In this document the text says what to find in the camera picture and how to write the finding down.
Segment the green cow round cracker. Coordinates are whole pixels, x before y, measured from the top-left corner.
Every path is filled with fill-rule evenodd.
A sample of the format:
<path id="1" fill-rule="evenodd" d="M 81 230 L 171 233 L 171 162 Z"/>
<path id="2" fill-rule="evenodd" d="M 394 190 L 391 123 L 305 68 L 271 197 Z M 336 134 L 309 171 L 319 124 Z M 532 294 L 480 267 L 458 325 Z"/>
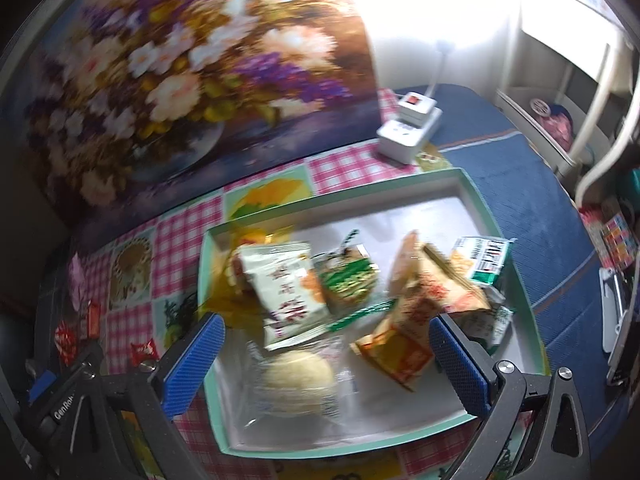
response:
<path id="1" fill-rule="evenodd" d="M 380 268 L 359 243 L 357 229 L 350 231 L 340 246 L 330 252 L 319 252 L 311 260 L 331 311 L 329 332 L 346 330 L 369 315 L 386 313 L 396 304 L 395 298 L 378 290 Z"/>

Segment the yellow wrapped cake snack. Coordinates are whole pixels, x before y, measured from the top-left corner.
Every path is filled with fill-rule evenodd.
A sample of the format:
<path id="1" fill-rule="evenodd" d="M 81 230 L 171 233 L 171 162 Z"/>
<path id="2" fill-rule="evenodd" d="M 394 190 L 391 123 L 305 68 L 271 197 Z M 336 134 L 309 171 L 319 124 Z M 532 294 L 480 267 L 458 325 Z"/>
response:
<path id="1" fill-rule="evenodd" d="M 224 319 L 228 328 L 259 335 L 262 332 L 262 306 L 245 275 L 239 248 L 288 242 L 292 229 L 292 226 L 285 226 L 270 231 L 232 223 L 228 252 L 215 257 L 208 267 L 209 278 L 202 288 L 205 299 L 198 304 L 198 318 L 205 313 L 216 313 Z"/>

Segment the green white biscuit pack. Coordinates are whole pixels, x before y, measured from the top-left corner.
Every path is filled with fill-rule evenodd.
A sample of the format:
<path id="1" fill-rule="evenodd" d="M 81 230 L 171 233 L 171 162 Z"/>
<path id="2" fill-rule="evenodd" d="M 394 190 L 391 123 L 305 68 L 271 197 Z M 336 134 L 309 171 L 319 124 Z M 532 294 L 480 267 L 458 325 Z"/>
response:
<path id="1" fill-rule="evenodd" d="M 506 302 L 506 296 L 494 286 L 482 287 L 482 292 L 489 309 L 456 314 L 454 320 L 465 336 L 480 344 L 492 356 L 512 324 L 514 310 Z"/>

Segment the white usb lamp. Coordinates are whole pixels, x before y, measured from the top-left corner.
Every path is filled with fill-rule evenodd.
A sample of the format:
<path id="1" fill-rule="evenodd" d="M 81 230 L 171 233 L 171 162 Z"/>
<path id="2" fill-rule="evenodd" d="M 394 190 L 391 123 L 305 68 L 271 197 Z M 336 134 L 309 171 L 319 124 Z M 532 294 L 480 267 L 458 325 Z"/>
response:
<path id="1" fill-rule="evenodd" d="M 434 72 L 432 73 L 430 83 L 425 89 L 425 95 L 430 99 L 434 98 L 435 91 L 440 83 L 440 78 L 442 78 L 442 73 L 445 70 L 447 58 L 452 51 L 452 45 L 448 44 L 446 41 L 439 41 L 439 43 L 436 44 L 436 50 L 438 52 L 438 60 L 434 68 Z"/>

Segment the red snack packet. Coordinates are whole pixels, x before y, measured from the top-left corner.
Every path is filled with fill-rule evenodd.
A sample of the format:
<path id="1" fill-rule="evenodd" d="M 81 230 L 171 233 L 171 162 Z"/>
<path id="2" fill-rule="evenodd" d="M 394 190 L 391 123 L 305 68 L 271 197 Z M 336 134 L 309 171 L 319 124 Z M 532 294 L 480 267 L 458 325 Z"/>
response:
<path id="1" fill-rule="evenodd" d="M 54 344 L 65 366 L 71 366 L 77 356 L 77 338 L 75 331 L 62 321 L 54 331 Z"/>

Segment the red wrapped candy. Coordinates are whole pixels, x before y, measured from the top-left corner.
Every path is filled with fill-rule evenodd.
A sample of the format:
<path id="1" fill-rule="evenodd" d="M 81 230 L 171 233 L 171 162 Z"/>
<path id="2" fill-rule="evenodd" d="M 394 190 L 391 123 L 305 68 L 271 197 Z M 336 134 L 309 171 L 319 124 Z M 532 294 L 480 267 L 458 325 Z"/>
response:
<path id="1" fill-rule="evenodd" d="M 141 344 L 132 342 L 130 344 L 130 356 L 133 367 L 137 367 L 145 361 L 157 361 L 160 358 L 153 338 Z"/>

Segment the colourful checkered box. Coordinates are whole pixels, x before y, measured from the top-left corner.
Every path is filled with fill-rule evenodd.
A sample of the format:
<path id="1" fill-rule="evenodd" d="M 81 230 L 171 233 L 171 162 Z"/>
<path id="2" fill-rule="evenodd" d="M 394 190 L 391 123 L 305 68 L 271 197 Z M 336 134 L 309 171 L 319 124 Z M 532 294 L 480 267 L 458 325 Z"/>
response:
<path id="1" fill-rule="evenodd" d="M 602 214 L 600 241 L 601 261 L 606 268 L 625 271 L 636 261 L 638 242 L 620 211 Z"/>

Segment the white power strip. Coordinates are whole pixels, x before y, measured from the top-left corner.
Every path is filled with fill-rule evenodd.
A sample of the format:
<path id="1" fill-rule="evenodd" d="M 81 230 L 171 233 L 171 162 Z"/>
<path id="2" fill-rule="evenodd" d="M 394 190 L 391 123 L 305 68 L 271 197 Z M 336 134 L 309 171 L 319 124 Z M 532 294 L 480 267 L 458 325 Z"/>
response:
<path id="1" fill-rule="evenodd" d="M 378 152 L 401 165 L 412 165 L 441 119 L 442 110 L 432 89 L 427 94 L 413 91 L 404 94 L 397 103 L 396 116 L 386 120 L 376 132 Z"/>

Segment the red brown snack box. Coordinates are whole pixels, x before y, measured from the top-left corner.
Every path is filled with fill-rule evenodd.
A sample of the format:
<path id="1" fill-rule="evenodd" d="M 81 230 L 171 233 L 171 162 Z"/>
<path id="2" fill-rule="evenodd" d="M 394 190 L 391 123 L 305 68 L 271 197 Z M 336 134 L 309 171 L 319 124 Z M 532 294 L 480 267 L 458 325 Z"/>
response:
<path id="1" fill-rule="evenodd" d="M 87 304 L 87 337 L 98 340 L 101 333 L 101 306 L 94 300 L 89 300 Z"/>

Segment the white persimmon snack pack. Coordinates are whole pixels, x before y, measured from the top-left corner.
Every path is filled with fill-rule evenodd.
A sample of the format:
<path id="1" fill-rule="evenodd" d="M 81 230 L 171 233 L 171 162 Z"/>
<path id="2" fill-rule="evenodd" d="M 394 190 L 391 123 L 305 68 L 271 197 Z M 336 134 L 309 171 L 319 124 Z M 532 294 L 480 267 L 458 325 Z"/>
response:
<path id="1" fill-rule="evenodd" d="M 264 346 L 277 351 L 328 331 L 331 312 L 306 242 L 243 245 L 242 269 L 264 310 Z"/>

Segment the clear wrapped round bun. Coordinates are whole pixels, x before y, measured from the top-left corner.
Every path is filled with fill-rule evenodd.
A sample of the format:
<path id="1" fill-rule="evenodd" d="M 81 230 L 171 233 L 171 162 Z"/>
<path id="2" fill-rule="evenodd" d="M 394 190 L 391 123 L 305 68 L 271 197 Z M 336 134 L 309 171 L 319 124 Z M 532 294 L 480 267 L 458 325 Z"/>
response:
<path id="1" fill-rule="evenodd" d="M 357 388 L 341 337 L 275 352 L 250 342 L 246 357 L 243 400 L 251 422 L 264 417 L 346 422 L 349 398 Z"/>

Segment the white shelf rack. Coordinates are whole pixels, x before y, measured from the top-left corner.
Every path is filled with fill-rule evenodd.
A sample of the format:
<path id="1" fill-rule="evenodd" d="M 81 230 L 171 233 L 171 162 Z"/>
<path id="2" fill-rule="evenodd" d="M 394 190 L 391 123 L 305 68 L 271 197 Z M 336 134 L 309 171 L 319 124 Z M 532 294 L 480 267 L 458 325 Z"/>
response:
<path id="1" fill-rule="evenodd" d="M 521 0 L 509 25 L 494 102 L 576 195 L 580 180 L 612 150 L 638 88 L 637 51 L 601 0 Z M 568 152 L 542 128 L 553 104 L 573 119 Z"/>

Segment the pink patterned pouch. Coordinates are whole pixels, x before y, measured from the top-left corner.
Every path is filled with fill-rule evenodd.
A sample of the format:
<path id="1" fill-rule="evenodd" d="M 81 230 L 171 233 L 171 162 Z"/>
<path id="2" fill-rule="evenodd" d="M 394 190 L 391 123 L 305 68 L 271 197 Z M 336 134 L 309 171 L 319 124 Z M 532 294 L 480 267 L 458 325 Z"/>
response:
<path id="1" fill-rule="evenodd" d="M 564 151 L 570 150 L 574 141 L 573 119 L 564 106 L 553 104 L 550 115 L 539 118 L 539 122 Z"/>

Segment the tan Daliyuan roll cake pack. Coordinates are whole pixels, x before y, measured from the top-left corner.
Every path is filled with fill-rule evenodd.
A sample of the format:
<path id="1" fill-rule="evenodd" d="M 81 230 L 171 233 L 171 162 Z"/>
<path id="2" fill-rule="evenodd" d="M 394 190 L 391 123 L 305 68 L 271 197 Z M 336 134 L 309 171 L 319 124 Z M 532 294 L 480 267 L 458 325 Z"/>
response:
<path id="1" fill-rule="evenodd" d="M 402 290 L 395 307 L 374 331 L 350 348 L 379 372 L 409 391 L 434 360 L 428 326 L 440 314 L 488 310 L 480 288 L 454 270 L 433 245 L 420 249 L 419 270 Z"/>

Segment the pink snack packet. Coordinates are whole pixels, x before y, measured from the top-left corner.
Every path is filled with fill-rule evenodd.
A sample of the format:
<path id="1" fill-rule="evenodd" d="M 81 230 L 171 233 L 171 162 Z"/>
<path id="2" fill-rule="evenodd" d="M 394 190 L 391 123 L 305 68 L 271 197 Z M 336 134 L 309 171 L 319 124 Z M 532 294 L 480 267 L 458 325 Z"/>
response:
<path id="1" fill-rule="evenodd" d="M 68 293 L 75 312 L 84 304 L 87 296 L 85 270 L 78 254 L 73 255 L 67 267 Z"/>

